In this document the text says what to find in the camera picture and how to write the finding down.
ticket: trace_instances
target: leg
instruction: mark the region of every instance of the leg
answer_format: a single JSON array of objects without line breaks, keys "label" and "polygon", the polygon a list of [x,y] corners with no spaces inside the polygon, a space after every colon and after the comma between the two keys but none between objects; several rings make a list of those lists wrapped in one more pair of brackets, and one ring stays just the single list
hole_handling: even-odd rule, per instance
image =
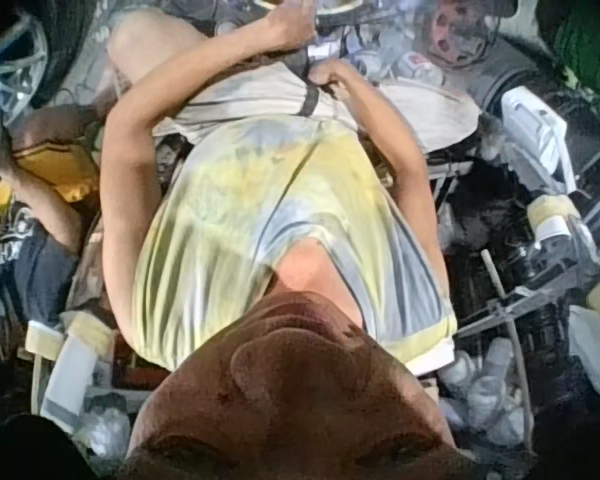
[{"label": "leg", "polygon": [[184,20],[148,8],[129,13],[115,27],[107,50],[117,69],[136,83],[165,60],[206,38]]}]

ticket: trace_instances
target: tire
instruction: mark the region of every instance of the tire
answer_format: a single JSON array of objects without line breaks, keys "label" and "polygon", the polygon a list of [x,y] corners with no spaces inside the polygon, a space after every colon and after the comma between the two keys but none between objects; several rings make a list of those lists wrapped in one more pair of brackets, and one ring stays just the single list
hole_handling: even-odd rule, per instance
[{"label": "tire", "polygon": [[49,46],[47,69],[31,99],[31,106],[40,108],[57,93],[73,66],[93,19],[96,0],[29,0],[22,8],[42,23]]}]

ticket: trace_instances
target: can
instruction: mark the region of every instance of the can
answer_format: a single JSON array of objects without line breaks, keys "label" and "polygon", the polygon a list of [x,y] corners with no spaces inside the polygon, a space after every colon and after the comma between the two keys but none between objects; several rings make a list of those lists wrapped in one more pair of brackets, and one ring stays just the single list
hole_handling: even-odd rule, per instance
[{"label": "can", "polygon": [[407,78],[434,87],[444,84],[444,72],[419,52],[407,52],[398,62],[398,72]]}]

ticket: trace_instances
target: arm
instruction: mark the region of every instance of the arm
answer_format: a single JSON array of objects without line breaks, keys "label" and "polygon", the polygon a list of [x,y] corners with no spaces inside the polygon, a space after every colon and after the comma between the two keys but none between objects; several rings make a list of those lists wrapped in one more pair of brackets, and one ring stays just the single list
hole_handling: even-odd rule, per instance
[{"label": "arm", "polygon": [[[70,112],[72,111],[70,108],[67,107],[65,110]],[[41,115],[44,117],[45,110],[40,112],[42,114],[36,112],[32,115],[34,120],[39,119]],[[19,133],[22,148],[41,143],[49,138],[54,130],[46,126],[47,131],[39,125],[39,122],[29,122],[29,129],[21,130]],[[0,118],[0,177],[11,187],[16,198],[31,208],[33,215],[49,235],[77,255],[82,231],[80,215],[47,182],[21,169],[14,161],[11,150],[9,133]]]},{"label": "arm", "polygon": [[313,4],[283,4],[264,19],[203,41],[143,77],[114,107],[105,128],[101,203],[103,269],[120,331],[132,340],[136,265],[160,204],[151,131],[209,79],[256,54],[299,46],[315,33]]},{"label": "arm", "polygon": [[449,280],[438,244],[435,203],[427,162],[402,114],[351,65],[331,60],[310,74],[318,85],[333,84],[358,123],[395,171],[392,196],[425,251],[438,281],[449,293]]}]

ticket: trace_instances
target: white plastic container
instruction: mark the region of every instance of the white plastic container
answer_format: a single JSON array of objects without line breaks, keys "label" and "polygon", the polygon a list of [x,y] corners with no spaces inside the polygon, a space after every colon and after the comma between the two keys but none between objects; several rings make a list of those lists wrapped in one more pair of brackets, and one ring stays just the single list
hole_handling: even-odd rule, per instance
[{"label": "white plastic container", "polygon": [[513,344],[505,337],[494,338],[489,345],[482,367],[483,375],[505,380],[513,361]]},{"label": "white plastic container", "polygon": [[469,354],[458,350],[453,363],[440,369],[438,377],[455,398],[464,398],[475,373],[476,367]]},{"label": "white plastic container", "polygon": [[444,83],[444,72],[431,60],[418,52],[407,52],[398,61],[398,72],[406,78],[426,83],[433,87],[441,87]]},{"label": "white plastic container", "polygon": [[93,348],[69,335],[51,373],[40,415],[73,434],[97,360]]},{"label": "white plastic container", "polygon": [[469,426],[474,430],[488,428],[502,409],[506,384],[492,375],[483,375],[471,384],[467,392]]}]

